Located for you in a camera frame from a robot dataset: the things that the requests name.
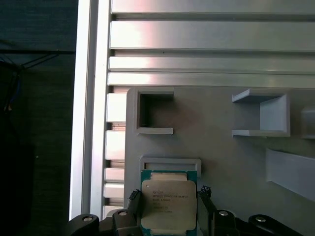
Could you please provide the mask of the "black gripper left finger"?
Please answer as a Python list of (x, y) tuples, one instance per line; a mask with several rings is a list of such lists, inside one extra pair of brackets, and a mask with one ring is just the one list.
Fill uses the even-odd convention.
[(81, 214), (67, 224), (69, 236), (140, 236), (142, 230), (137, 223), (140, 212), (141, 191), (133, 190), (127, 208), (118, 209), (111, 216), (100, 220), (93, 214)]

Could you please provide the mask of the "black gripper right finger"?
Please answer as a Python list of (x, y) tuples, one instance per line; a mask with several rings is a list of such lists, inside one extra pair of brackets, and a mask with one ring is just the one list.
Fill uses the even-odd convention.
[(197, 222), (204, 236), (280, 236), (277, 224), (264, 215), (253, 215), (247, 221), (225, 209), (217, 209), (212, 191), (203, 185), (197, 192)]

